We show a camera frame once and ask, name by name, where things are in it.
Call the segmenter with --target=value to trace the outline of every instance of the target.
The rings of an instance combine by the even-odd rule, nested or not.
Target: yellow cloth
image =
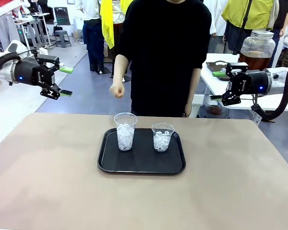
[[[114,47],[112,0],[102,0],[100,6],[102,34],[110,49]]]
[[[121,10],[124,12],[124,14],[126,15],[127,9],[130,5],[130,3],[132,3],[133,0],[120,0],[120,6],[121,6]]]
[[[234,26],[241,27],[249,0],[229,0],[222,17]],[[274,0],[253,0],[245,29],[256,30],[268,27]]]

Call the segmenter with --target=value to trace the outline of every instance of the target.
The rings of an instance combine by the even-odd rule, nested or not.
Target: stool
[[[56,46],[61,45],[62,48],[66,48],[66,45],[67,45],[67,44],[69,44],[69,45],[72,46],[71,41],[69,40],[69,36],[68,36],[66,30],[57,30],[57,31],[55,32],[55,35],[60,36],[60,41],[57,41],[57,36],[55,36],[55,38],[56,38]],[[67,35],[68,41],[66,41],[66,40],[64,39],[64,35]]]

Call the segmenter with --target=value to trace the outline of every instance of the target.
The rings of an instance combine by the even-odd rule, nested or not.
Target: white wall
[[[69,21],[70,21],[71,25],[62,25],[62,27],[63,27],[63,30],[66,30],[67,33],[69,35],[71,35],[72,32],[74,31],[73,19],[75,17],[81,18],[83,16],[83,13],[79,10],[76,10],[75,5],[67,4],[67,0],[48,0],[48,6],[52,7],[52,8],[54,8],[54,7],[67,7]],[[53,9],[53,13],[54,13],[54,25],[47,25],[50,34],[53,33],[53,26],[55,26],[57,24],[57,19],[56,19],[54,9]]]

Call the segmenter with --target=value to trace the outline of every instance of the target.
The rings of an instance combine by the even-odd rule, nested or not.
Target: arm
[[[30,3],[28,2],[28,0],[23,0],[23,7],[26,7],[26,8],[29,8],[31,5]]]
[[[122,82],[124,74],[127,70],[129,65],[129,60],[121,55],[118,54],[115,58],[115,65],[114,65],[114,76],[113,76],[113,83]]]
[[[127,10],[123,24],[124,29],[120,36],[119,54],[115,59],[113,84],[110,87],[110,91],[116,98],[124,96],[125,88],[122,84],[122,79],[133,57],[133,44],[136,42],[134,33],[136,33],[136,24],[139,18],[137,10],[139,8],[136,4],[137,1],[133,1]]]
[[[286,14],[286,18],[285,18],[285,21],[284,21],[283,28],[279,32],[279,36],[280,37],[282,37],[285,34],[287,26],[288,26],[288,13]]]
[[[203,20],[200,25],[201,33],[201,40],[194,47],[194,65],[193,65],[193,73],[190,81],[190,89],[189,89],[189,96],[187,100],[187,104],[185,106],[185,116],[189,117],[192,111],[192,101],[194,97],[195,90],[197,89],[198,82],[201,76],[201,69],[203,67],[203,63],[206,61],[209,41],[210,41],[210,28],[209,25],[211,24],[211,14],[208,12],[206,15],[203,16]]]
[[[83,6],[82,6],[82,5],[83,5],[83,4],[82,4],[82,0],[76,0],[76,1],[75,1],[75,7],[76,7],[76,9],[82,11],[82,13],[83,13]]]

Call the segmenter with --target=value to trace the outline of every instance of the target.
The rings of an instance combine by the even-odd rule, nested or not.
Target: black tray
[[[180,137],[174,132],[168,150],[154,150],[153,132],[148,128],[136,128],[132,149],[119,150],[116,128],[109,129],[103,138],[98,157],[101,170],[110,173],[146,173],[174,175],[186,167]]]

